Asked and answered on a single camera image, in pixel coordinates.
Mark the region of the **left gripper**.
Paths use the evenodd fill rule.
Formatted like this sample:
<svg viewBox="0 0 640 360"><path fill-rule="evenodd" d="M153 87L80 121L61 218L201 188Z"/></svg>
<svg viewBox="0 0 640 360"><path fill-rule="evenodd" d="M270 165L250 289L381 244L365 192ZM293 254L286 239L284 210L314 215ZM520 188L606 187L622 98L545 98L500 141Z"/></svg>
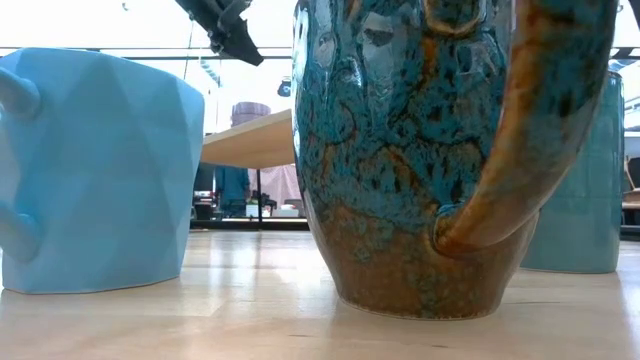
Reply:
<svg viewBox="0 0 640 360"><path fill-rule="evenodd" d="M250 6L250 0L174 0L205 30L226 31L222 52L231 58L259 66L264 57L251 39L247 21L240 14Z"/></svg>

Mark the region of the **speckled teal brown mug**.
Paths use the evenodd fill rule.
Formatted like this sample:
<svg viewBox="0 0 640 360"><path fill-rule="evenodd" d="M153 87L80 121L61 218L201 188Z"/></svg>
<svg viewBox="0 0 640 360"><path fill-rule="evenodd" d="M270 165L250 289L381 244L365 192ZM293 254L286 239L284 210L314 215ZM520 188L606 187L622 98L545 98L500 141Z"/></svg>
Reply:
<svg viewBox="0 0 640 360"><path fill-rule="evenodd" d="M618 0L297 0L292 135L339 297L493 313L575 163Z"/></svg>

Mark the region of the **light blue faceted mug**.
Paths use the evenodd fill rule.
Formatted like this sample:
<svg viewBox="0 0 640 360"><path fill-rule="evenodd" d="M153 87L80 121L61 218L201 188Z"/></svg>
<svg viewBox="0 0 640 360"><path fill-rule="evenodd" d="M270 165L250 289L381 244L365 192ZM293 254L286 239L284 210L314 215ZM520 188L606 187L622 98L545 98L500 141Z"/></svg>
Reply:
<svg viewBox="0 0 640 360"><path fill-rule="evenodd" d="M71 294L176 278L204 112L184 80L120 57L0 57L3 286Z"/></svg>

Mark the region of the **teal mug white interior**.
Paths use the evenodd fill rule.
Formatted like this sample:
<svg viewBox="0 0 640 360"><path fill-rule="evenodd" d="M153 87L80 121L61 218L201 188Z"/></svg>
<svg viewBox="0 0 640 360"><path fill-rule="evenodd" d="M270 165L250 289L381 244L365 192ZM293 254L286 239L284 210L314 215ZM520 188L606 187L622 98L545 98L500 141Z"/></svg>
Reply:
<svg viewBox="0 0 640 360"><path fill-rule="evenodd" d="M521 267L605 274L619 256L624 182L624 85L609 72L591 133L543 206Z"/></svg>

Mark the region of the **person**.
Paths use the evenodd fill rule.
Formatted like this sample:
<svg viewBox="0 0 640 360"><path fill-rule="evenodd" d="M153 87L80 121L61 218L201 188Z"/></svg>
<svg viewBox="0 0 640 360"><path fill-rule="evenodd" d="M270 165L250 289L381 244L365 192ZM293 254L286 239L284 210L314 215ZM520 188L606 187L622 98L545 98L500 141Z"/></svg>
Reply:
<svg viewBox="0 0 640 360"><path fill-rule="evenodd" d="M250 195L249 173L246 168L217 166L215 169L215 192L219 208L227 217L241 217L246 210Z"/></svg>

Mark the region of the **pink curtain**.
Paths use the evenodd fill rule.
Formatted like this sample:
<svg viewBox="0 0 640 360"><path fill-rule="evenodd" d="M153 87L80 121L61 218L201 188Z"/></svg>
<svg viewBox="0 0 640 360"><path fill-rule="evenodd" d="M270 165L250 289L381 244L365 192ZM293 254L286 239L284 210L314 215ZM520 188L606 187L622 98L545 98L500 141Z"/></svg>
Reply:
<svg viewBox="0 0 640 360"><path fill-rule="evenodd" d="M257 171L249 169L250 189L256 190L261 184L261 192L281 207L286 200L301 200L296 166L294 164L264 168Z"/></svg>

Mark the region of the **wooden shelf black metal frame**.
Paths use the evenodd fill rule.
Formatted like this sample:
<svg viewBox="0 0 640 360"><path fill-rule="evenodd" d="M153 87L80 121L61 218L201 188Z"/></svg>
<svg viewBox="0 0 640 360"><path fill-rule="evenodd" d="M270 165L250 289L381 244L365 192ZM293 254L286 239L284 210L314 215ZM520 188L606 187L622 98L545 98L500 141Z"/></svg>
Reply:
<svg viewBox="0 0 640 360"><path fill-rule="evenodd" d="M219 208L215 192L217 166L256 169L288 165L294 162L291 135L291 112L283 110L256 118L228 130L208 135L203 140L200 164L213 167L213 195L215 208L209 204L192 207L191 220L230 221L231 219L263 220L261 184L250 189L246 210L241 217L227 217Z"/></svg>

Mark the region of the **black metal table frame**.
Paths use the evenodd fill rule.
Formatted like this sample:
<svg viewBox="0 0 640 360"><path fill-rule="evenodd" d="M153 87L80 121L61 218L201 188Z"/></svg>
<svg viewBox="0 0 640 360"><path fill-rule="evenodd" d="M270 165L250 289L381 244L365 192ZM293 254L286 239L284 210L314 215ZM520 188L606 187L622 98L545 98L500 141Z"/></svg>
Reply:
<svg viewBox="0 0 640 360"><path fill-rule="evenodd" d="M223 230L223 231L309 231L306 221L248 221L247 219L231 219L230 221L191 220L191 229Z"/></svg>

